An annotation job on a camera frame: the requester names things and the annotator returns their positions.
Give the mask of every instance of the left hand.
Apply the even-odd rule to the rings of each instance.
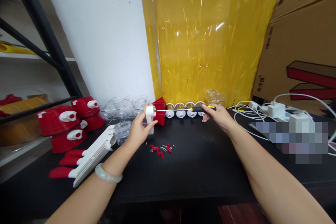
[[[132,122],[131,130],[125,143],[130,146],[139,147],[147,138],[150,130],[158,121],[153,121],[147,127],[142,125],[142,121],[146,118],[146,108],[148,103],[144,106],[141,114],[138,114]]]

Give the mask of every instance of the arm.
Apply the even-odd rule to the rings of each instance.
[[[132,122],[132,127],[126,142],[120,146],[102,165],[102,168],[113,175],[120,176],[127,163],[146,140],[150,129],[157,123],[152,122],[146,128],[142,121],[145,111]],[[46,224],[61,223],[98,223],[116,184],[108,183],[93,173],[84,183],[53,213]]]
[[[272,223],[333,223],[306,188],[243,130],[224,107],[214,106],[216,111],[202,106],[207,112],[203,122],[213,119],[229,135],[253,193]]]

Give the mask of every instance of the hand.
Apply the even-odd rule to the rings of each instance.
[[[206,111],[206,113],[204,114],[202,122],[205,123],[210,119],[213,119],[217,125],[227,133],[231,126],[235,125],[236,122],[223,106],[219,106],[217,104],[209,105],[215,106],[216,111],[203,104],[202,108]]]
[[[154,127],[154,125],[158,121],[153,121],[147,127],[144,127],[142,125],[142,121],[146,117],[146,108],[148,106],[148,103],[144,106],[143,111],[141,114],[138,114],[134,121],[132,122],[131,129],[129,131],[128,138],[125,142],[129,146],[133,146],[136,148],[139,148],[139,146],[146,140],[150,130]]]

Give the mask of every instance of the red container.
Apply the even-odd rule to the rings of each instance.
[[[81,144],[86,138],[87,133],[78,125],[61,134],[50,136],[53,153],[62,153]]]
[[[155,106],[156,110],[164,110],[166,109],[166,102],[164,101],[163,97],[154,101],[152,105]],[[165,111],[158,111],[156,112],[156,116],[154,116],[153,120],[158,120],[157,124],[164,126],[166,123],[166,112]]]
[[[89,117],[100,111],[98,102],[91,96],[78,98],[71,102],[72,108],[79,118]]]
[[[164,101],[163,97],[160,99],[152,102],[152,105],[155,106],[156,110],[164,110],[166,108],[166,102]]]
[[[36,114],[42,136],[51,136],[67,131],[81,123],[70,106],[49,108]]]
[[[98,112],[92,116],[83,118],[83,120],[87,122],[87,126],[84,128],[86,132],[99,129],[101,126],[103,126],[106,123],[105,120],[100,118]]]

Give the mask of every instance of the bracelet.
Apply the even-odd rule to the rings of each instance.
[[[102,164],[100,163],[96,166],[95,168],[95,173],[96,175],[101,178],[102,180],[105,180],[106,182],[109,183],[113,183],[113,184],[117,184],[119,183],[123,178],[123,175],[121,176],[115,176],[112,174],[107,173],[103,168],[102,168]]]

